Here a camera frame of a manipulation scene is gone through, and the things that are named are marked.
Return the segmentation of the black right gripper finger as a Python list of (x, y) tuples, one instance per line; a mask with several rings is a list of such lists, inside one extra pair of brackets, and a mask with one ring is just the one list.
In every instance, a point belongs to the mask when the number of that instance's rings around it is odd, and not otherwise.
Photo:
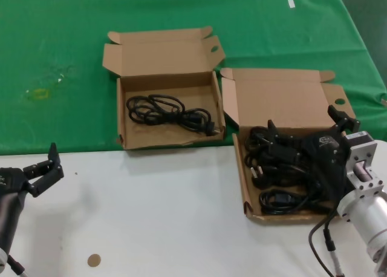
[(284, 162), (300, 161), (299, 140), (293, 136), (280, 134), (272, 120), (267, 122), (267, 138), (268, 152), (272, 157)]
[(334, 121), (334, 125), (329, 129), (334, 134), (341, 134), (346, 130), (350, 132), (358, 132), (360, 122), (350, 117), (345, 111), (337, 110), (333, 105), (328, 107), (328, 115)]

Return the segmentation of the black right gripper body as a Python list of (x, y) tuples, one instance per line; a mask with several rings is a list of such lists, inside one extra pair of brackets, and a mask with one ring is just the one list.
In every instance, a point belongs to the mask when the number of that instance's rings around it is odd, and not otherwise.
[(306, 154), (312, 174), (321, 182), (329, 200), (339, 204), (346, 190), (346, 154), (340, 147), (342, 129), (330, 129), (302, 135), (299, 147)]

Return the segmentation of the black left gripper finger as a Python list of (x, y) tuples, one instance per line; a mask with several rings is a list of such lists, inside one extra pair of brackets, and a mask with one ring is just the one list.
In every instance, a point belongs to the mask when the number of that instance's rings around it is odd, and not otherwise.
[(34, 198), (64, 178), (56, 144), (50, 145), (48, 160), (23, 168), (23, 173), (27, 179), (25, 188)]

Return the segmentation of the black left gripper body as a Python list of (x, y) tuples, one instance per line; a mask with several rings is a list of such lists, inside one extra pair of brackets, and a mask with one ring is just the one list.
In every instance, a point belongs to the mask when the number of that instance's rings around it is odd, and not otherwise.
[(1, 249), (10, 250), (24, 209), (27, 178), (19, 168), (1, 168)]

